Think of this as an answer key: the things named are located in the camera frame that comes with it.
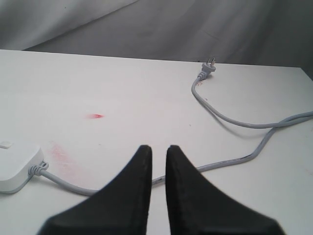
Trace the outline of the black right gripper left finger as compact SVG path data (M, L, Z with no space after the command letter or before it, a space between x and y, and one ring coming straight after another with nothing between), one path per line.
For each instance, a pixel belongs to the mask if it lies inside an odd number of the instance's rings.
M152 149L141 145L97 193L50 217L41 235L144 235L152 190Z

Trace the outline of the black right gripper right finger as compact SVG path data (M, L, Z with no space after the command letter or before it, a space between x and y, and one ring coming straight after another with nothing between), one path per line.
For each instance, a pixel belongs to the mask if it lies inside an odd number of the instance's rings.
M166 154L166 202L173 235L283 235L279 223L232 199L196 170L181 148Z

